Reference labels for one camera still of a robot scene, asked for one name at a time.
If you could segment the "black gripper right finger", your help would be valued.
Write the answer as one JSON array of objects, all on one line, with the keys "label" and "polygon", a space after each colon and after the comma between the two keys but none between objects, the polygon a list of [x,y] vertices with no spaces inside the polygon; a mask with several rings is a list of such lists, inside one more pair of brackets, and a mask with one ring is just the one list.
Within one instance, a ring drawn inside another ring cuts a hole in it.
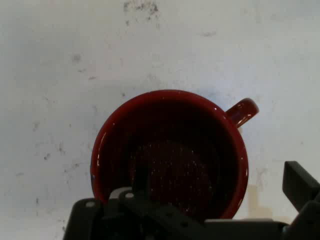
[{"label": "black gripper right finger", "polygon": [[283,234],[285,240],[320,238],[320,183],[298,162],[286,161],[282,191],[298,214]]}]

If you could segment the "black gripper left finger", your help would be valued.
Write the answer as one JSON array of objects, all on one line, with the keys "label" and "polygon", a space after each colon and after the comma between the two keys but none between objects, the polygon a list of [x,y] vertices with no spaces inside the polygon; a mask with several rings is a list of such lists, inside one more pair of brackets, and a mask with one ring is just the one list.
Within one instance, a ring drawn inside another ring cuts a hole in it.
[{"label": "black gripper left finger", "polygon": [[206,229],[172,206],[151,203],[142,193],[125,190],[104,204],[95,198],[77,201],[65,240],[204,240]]}]

